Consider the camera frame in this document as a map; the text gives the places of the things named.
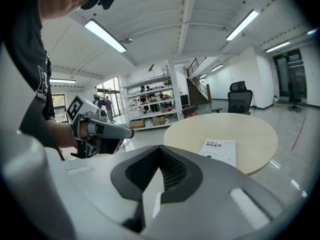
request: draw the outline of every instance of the glass door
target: glass door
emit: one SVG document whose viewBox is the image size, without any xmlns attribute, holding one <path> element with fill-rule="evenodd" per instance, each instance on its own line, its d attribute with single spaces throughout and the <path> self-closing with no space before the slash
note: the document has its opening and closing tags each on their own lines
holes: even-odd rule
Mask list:
<svg viewBox="0 0 320 240">
<path fill-rule="evenodd" d="M 299 49 L 273 57 L 276 66 L 280 96 L 289 97 L 288 84 L 299 98 L 307 98 L 305 67 Z"/>
</svg>

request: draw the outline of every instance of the beige tabletop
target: beige tabletop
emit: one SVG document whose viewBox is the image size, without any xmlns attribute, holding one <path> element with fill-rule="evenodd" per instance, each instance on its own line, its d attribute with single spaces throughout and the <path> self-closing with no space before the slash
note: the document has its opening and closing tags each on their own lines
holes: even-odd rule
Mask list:
<svg viewBox="0 0 320 240">
<path fill-rule="evenodd" d="M 236 167 L 251 174 L 274 156 L 278 137 L 265 121 L 236 113 L 202 114 L 183 119 L 164 134 L 164 145 L 199 154 L 206 139 L 235 140 Z"/>
</svg>

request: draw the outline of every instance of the ceiling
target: ceiling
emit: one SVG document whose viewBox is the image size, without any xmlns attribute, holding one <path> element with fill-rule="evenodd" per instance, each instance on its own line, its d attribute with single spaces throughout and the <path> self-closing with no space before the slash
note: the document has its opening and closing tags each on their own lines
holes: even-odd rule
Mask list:
<svg viewBox="0 0 320 240">
<path fill-rule="evenodd" d="M 250 12 L 259 16 L 232 41 L 226 36 Z M 118 40 L 132 38 L 119 53 L 83 26 L 94 18 Z M 292 0 L 115 0 L 109 10 L 95 6 L 45 21 L 42 39 L 50 53 L 52 77 L 93 87 L 172 56 L 223 61 L 250 45 L 270 48 L 310 30 Z"/>
</svg>

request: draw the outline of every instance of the gray floor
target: gray floor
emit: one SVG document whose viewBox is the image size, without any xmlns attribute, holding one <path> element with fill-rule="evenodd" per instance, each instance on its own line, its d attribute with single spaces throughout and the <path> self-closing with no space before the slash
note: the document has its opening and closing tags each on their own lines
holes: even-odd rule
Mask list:
<svg viewBox="0 0 320 240">
<path fill-rule="evenodd" d="M 228 103 L 213 100 L 213 108 L 227 112 Z M 273 192 L 286 206 L 290 206 L 312 190 L 314 173 L 319 170 L 320 110 L 301 107 L 301 112 L 287 110 L 287 104 L 266 110 L 251 110 L 251 117 L 269 123 L 277 133 L 278 147 L 273 157 L 260 171 L 250 177 Z M 198 108 L 199 114 L 209 112 L 208 105 Z M 130 151 L 148 145 L 164 143 L 166 127 L 136 131 L 132 139 L 126 140 L 120 151 Z M 164 191 L 160 171 L 152 179 L 143 194 L 146 224 L 160 209 L 160 194 Z"/>
</svg>

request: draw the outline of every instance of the staircase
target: staircase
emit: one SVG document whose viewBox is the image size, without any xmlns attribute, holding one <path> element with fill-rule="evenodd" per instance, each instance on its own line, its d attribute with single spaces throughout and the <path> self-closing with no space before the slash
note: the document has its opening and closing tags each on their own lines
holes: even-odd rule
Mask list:
<svg viewBox="0 0 320 240">
<path fill-rule="evenodd" d="M 198 90 L 198 88 L 187 78 L 186 79 L 191 106 L 209 103 L 205 96 Z"/>
</svg>

